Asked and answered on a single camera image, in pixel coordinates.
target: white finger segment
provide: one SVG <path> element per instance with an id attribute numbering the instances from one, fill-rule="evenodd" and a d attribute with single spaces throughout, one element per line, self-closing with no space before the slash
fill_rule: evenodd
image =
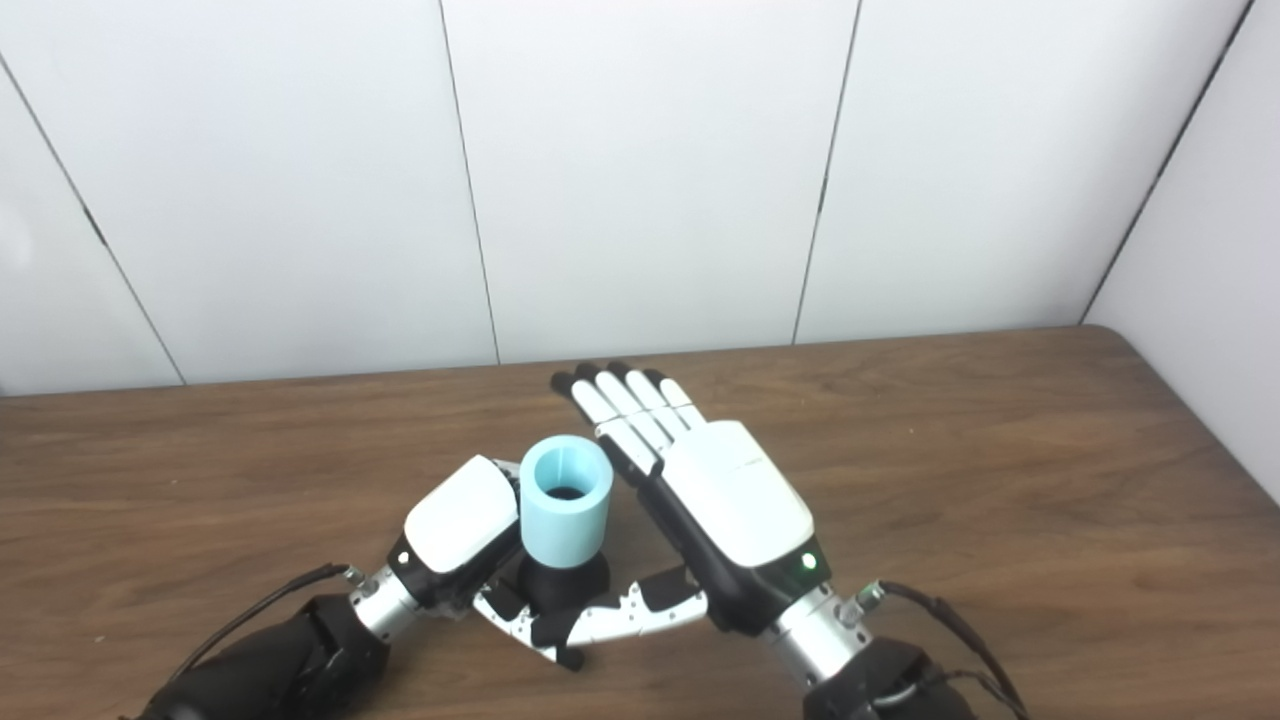
<path id="1" fill-rule="evenodd" d="M 640 401 L 640 405 L 643 405 L 649 414 L 653 415 L 653 419 L 663 430 L 667 432 L 671 439 L 676 439 L 689 430 L 685 421 L 676 415 L 676 411 L 672 410 L 669 405 L 667 405 L 667 400 L 660 392 L 658 392 L 658 388 L 653 387 L 653 383 L 649 382 L 649 378 L 646 378 L 644 373 L 640 370 L 631 370 L 627 373 L 626 382 L 631 393 L 635 395 L 636 400 Z"/>

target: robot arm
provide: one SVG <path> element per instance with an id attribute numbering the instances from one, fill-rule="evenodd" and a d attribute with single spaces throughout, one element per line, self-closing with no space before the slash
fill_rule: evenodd
<path id="1" fill-rule="evenodd" d="M 557 373 L 552 388 L 594 425 L 716 625 L 764 639 L 806 691 L 806 719 L 974 717 L 920 648 L 873 637 L 836 596 L 813 515 L 741 423 L 708 421 L 676 380 L 621 363 Z M 882 593 L 859 597 L 869 609 Z"/>
<path id="2" fill-rule="evenodd" d="M 517 466 L 476 456 L 422 498 L 387 553 L 364 577 L 325 566 L 241 615 L 219 639 L 270 602 L 344 574 L 349 594 L 311 598 L 291 619 L 200 662 L 202 646 L 151 698 L 138 720 L 324 720 L 343 714 L 381 678 L 390 643 L 419 618 L 461 618 L 520 547 Z"/>

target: silver wrist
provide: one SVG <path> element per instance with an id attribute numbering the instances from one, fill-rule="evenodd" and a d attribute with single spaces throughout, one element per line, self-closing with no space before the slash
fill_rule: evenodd
<path id="1" fill-rule="evenodd" d="M 791 603 L 760 635 L 801 687 L 817 685 L 849 664 L 872 641 L 860 615 L 827 584 Z"/>

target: white wall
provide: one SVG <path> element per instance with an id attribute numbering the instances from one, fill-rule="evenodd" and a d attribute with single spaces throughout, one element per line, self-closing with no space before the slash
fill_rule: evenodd
<path id="1" fill-rule="evenodd" d="M 188 380 L 494 361 L 434 3 L 8 0 L 0 53 Z"/>
<path id="2" fill-rule="evenodd" d="M 1257 3 L 1088 322 L 1280 498 L 1280 3 Z"/>
<path id="3" fill-rule="evenodd" d="M 9 0 L 145 315 L 74 199 L 0 206 L 97 268 L 23 297 L 191 382 L 1074 323 L 1242 3 Z M 0 388 L 173 382 L 40 327 Z"/>
<path id="4" fill-rule="evenodd" d="M 0 70 L 0 393 L 178 374 Z"/>
<path id="5" fill-rule="evenodd" d="M 797 340 L 1078 323 L 1242 6 L 864 1 Z"/>
<path id="6" fill-rule="evenodd" d="M 445 0 L 503 361 L 791 341 L 851 0 Z"/>

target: cable connector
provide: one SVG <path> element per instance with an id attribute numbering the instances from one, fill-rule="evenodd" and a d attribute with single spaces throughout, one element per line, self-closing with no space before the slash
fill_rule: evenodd
<path id="1" fill-rule="evenodd" d="M 876 580 L 865 588 L 858 591 L 858 594 L 854 596 L 854 602 L 858 603 L 859 609 L 861 609 L 863 615 L 869 615 L 873 610 L 879 607 L 879 603 L 884 601 L 884 596 L 887 594 L 888 593 L 884 592 L 884 588 L 879 584 L 879 580 Z"/>

